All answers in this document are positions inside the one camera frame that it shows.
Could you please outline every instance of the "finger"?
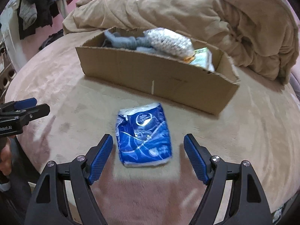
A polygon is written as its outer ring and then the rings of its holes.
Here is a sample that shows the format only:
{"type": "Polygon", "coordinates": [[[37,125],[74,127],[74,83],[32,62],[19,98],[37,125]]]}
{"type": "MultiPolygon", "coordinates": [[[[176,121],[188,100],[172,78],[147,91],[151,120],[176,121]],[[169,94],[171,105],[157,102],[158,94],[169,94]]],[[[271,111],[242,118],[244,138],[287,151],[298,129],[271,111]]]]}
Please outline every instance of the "finger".
{"type": "Polygon", "coordinates": [[[2,149],[0,153],[0,171],[3,172],[4,175],[9,175],[11,173],[11,148],[10,148],[10,140],[7,138],[7,142],[5,147],[2,149]]]}
{"type": "Polygon", "coordinates": [[[10,175],[11,174],[11,162],[10,161],[5,161],[0,163],[0,171],[5,175],[10,175]]]}

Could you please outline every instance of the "logo on package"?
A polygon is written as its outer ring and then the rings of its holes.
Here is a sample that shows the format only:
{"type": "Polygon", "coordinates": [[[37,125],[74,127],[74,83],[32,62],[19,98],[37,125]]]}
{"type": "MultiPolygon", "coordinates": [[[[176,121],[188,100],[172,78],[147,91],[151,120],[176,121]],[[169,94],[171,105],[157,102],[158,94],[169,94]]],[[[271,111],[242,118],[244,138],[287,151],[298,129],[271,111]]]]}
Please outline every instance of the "logo on package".
{"type": "Polygon", "coordinates": [[[139,126],[145,126],[147,125],[152,119],[152,114],[145,112],[145,113],[141,113],[136,117],[136,124],[139,126]]]}
{"type": "Polygon", "coordinates": [[[6,126],[6,127],[3,127],[3,128],[0,128],[0,131],[10,130],[10,129],[12,129],[11,126],[6,126]]]}

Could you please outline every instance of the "cardboard box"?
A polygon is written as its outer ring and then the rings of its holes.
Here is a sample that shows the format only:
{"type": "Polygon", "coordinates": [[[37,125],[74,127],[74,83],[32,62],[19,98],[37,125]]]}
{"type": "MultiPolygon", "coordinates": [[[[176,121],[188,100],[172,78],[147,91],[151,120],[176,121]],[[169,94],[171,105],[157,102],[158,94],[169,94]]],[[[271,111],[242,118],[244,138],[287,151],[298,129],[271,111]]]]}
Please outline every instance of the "cardboard box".
{"type": "MultiPolygon", "coordinates": [[[[145,29],[123,30],[121,36],[142,36],[145,29]]],[[[76,51],[85,75],[166,98],[218,115],[239,87],[233,61],[226,53],[205,42],[192,39],[195,49],[208,47],[215,72],[185,64],[180,60],[127,49],[100,47],[103,33],[86,41],[76,51]]]]}

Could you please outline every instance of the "blue gripper pad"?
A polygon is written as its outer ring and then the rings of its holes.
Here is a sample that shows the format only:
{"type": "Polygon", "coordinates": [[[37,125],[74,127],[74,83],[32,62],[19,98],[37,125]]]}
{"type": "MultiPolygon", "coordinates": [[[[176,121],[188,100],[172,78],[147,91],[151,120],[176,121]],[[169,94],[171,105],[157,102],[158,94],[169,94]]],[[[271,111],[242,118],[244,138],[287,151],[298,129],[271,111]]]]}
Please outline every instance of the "blue gripper pad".
{"type": "Polygon", "coordinates": [[[197,178],[205,185],[213,176],[209,151],[200,146],[192,134],[187,134],[183,141],[184,150],[193,166],[197,178]]]}
{"type": "Polygon", "coordinates": [[[87,157],[87,169],[89,170],[89,176],[87,182],[92,185],[95,181],[100,178],[104,165],[113,149],[113,138],[109,134],[105,134],[97,146],[92,147],[88,153],[87,157]]]}
{"type": "Polygon", "coordinates": [[[37,99],[29,98],[29,99],[26,99],[26,100],[17,101],[14,104],[14,108],[17,111],[20,111],[20,110],[23,110],[23,109],[26,109],[26,108],[34,107],[34,106],[36,106],[37,103],[38,103],[37,99]]]}

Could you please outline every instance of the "metal screw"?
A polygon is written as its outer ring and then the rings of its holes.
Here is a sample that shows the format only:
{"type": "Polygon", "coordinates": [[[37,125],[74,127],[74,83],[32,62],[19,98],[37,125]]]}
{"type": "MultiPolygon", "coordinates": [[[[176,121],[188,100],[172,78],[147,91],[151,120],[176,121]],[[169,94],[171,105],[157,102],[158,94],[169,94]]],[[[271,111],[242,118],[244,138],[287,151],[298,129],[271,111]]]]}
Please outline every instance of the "metal screw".
{"type": "Polygon", "coordinates": [[[86,157],[83,155],[77,156],[76,160],[82,162],[86,157]]]}
{"type": "Polygon", "coordinates": [[[249,167],[250,166],[250,162],[249,161],[243,161],[243,165],[246,166],[246,167],[249,167]]]}
{"type": "Polygon", "coordinates": [[[220,157],[218,157],[218,156],[212,156],[212,160],[214,162],[219,162],[220,161],[220,157]]]}
{"type": "Polygon", "coordinates": [[[49,162],[47,163],[47,166],[48,166],[48,167],[54,166],[54,161],[49,161],[49,162]]]}

